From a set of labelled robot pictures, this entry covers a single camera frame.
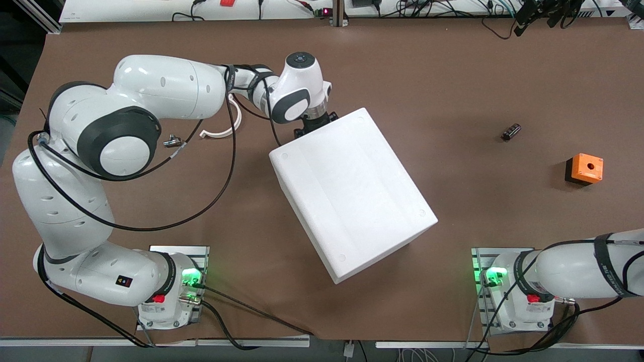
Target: orange and black cube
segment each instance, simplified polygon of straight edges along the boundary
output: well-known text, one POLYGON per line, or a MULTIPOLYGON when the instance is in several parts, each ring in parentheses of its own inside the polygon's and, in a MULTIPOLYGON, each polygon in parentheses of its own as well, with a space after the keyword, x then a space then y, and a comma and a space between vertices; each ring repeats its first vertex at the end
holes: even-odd
POLYGON ((601 181, 603 177, 603 158, 580 153, 565 163, 565 180, 574 184, 588 186, 601 181))

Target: white box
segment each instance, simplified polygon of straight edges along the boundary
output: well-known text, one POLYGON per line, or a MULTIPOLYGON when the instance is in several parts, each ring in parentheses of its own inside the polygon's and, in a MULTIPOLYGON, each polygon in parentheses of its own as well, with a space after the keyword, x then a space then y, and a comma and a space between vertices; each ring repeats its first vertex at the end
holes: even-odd
POLYGON ((273 150, 270 161, 336 284, 438 222, 364 108, 273 150))

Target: brown tabletop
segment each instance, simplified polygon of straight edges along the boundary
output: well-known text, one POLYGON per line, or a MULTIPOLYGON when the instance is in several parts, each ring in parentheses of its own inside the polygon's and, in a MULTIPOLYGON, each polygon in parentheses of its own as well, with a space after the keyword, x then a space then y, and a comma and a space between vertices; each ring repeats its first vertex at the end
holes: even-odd
MULTIPOLYGON (((499 32, 510 23, 490 21, 499 32)), ((1 170, 0 328, 8 337, 113 336, 53 296, 32 270, 40 238, 24 211, 11 164, 40 129, 39 108, 69 81, 111 84, 126 55, 211 63, 264 63, 281 72, 291 52, 314 54, 333 83, 330 110, 366 107, 439 218, 409 246, 334 285, 270 165, 269 124, 245 115, 232 182, 208 213, 158 233, 114 230, 129 248, 210 245, 208 284, 325 339, 465 340, 475 286, 470 248, 545 247, 643 226, 644 34, 623 19, 580 19, 568 30, 539 22, 496 38, 478 20, 238 21, 68 25, 49 35, 1 170), (508 126, 523 130, 508 143, 508 126), (603 157, 604 180, 564 182, 574 154, 603 157)), ((227 127, 220 111, 204 128, 227 127)), ((195 121, 163 120, 186 137, 195 121)), ((278 126, 282 140, 299 125, 278 126)), ((156 161, 173 149, 159 147, 156 161)), ((168 224, 209 203, 227 175, 231 141, 194 139, 172 162, 131 182, 105 183, 118 222, 168 224)), ((129 329, 134 314, 79 297, 129 329)), ((214 301, 232 334, 297 334, 214 301)), ((642 299, 580 317, 567 341, 644 344, 642 299)), ((480 338, 480 327, 473 339, 480 338)), ((222 337, 215 320, 158 341, 222 337)))

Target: white curved handle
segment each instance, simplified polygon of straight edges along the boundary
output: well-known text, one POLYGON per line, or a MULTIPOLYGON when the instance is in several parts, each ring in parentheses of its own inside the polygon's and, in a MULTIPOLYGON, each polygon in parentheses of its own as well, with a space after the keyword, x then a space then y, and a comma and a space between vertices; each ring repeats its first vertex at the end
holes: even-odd
MULTIPOLYGON (((235 120, 234 126, 235 126, 235 131, 240 127, 240 124, 242 123, 242 111, 240 111, 239 104, 235 102, 235 99, 233 98, 232 94, 228 94, 228 100, 232 103, 233 106, 237 109, 237 119, 235 120)), ((219 132, 219 133, 211 133, 206 130, 203 130, 201 133, 199 133, 199 137, 205 138, 206 136, 212 137, 212 138, 224 138, 232 135, 232 128, 226 129, 224 132, 219 132)))

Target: red button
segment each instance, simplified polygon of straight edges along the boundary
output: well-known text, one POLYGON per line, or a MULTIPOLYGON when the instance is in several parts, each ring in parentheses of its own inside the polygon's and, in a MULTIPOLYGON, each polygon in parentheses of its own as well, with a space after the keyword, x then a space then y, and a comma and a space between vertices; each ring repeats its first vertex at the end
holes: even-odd
POLYGON ((155 303, 163 303, 166 301, 166 296, 164 296, 163 294, 158 294, 152 297, 152 301, 154 301, 155 303))
POLYGON ((541 299, 539 298, 538 295, 535 295, 535 294, 528 294, 527 295, 527 302, 528 303, 538 303, 539 301, 541 301, 541 299))

